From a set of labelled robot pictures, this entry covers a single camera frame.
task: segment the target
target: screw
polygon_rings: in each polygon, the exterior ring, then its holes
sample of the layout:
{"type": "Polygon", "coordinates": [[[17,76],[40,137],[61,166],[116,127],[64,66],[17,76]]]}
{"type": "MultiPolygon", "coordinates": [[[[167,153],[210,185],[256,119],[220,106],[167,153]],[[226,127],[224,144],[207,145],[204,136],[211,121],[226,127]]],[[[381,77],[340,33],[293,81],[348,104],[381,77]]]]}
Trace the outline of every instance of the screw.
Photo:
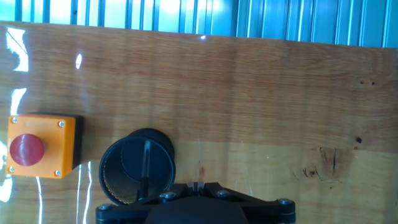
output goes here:
{"type": "Polygon", "coordinates": [[[219,198],[225,198],[225,197],[229,196],[229,192],[226,190],[219,190],[216,192],[216,194],[217,194],[217,197],[219,197],[219,198]]]}
{"type": "Polygon", "coordinates": [[[103,204],[103,205],[98,206],[98,209],[99,209],[99,210],[108,210],[108,209],[110,209],[110,208],[112,208],[112,207],[114,207],[113,204],[111,204],[111,203],[105,203],[105,204],[103,204]]]}
{"type": "Polygon", "coordinates": [[[164,199],[173,199],[175,196],[177,196],[177,194],[174,192],[164,192],[159,195],[159,197],[164,199]]]}
{"type": "Polygon", "coordinates": [[[287,198],[280,198],[280,199],[278,199],[278,202],[282,205],[288,205],[288,204],[292,203],[292,201],[287,198]]]}

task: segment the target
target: blue corrugated wall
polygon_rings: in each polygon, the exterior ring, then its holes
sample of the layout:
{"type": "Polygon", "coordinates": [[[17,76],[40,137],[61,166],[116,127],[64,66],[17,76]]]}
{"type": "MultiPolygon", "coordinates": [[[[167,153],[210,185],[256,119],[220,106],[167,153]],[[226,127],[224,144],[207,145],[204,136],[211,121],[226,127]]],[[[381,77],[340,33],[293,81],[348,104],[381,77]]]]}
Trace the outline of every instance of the blue corrugated wall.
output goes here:
{"type": "Polygon", "coordinates": [[[398,0],[0,0],[0,20],[398,48],[398,0]]]}

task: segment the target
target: wooden table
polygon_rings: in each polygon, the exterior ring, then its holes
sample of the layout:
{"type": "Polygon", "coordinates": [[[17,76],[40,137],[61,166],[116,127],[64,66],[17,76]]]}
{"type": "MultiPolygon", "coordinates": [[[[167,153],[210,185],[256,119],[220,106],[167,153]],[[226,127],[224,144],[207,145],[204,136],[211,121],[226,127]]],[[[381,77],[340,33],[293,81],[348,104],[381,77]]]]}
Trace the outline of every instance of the wooden table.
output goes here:
{"type": "Polygon", "coordinates": [[[0,222],[94,223],[109,202],[101,156],[144,127],[173,141],[176,182],[291,198],[297,223],[398,222],[396,49],[200,37],[1,23],[0,152],[10,114],[86,126],[82,165],[62,180],[0,166],[0,222]]]}

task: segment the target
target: black cylindrical object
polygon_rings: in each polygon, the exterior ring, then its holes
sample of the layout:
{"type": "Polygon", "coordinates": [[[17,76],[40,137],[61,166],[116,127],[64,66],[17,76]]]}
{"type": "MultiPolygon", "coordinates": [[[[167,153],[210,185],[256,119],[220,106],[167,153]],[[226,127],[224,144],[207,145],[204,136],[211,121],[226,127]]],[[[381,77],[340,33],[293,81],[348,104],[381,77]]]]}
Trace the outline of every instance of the black cylindrical object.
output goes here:
{"type": "Polygon", "coordinates": [[[99,165],[101,187],[118,205],[135,202],[142,186],[148,186],[148,195],[155,195],[171,188],[174,180],[173,144],[164,133],[155,129],[140,129],[118,140],[105,152],[99,165]],[[148,143],[149,158],[144,156],[148,143]]]}

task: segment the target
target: emergency stop button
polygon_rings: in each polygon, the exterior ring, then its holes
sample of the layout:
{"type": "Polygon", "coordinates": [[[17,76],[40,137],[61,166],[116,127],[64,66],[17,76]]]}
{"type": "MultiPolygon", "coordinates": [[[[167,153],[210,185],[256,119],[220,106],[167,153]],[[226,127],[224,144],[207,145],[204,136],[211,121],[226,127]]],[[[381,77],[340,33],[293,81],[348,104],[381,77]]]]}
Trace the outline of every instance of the emergency stop button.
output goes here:
{"type": "Polygon", "coordinates": [[[21,134],[10,145],[12,160],[21,166],[32,166],[40,162],[44,152],[43,141],[33,134],[21,134]]]}

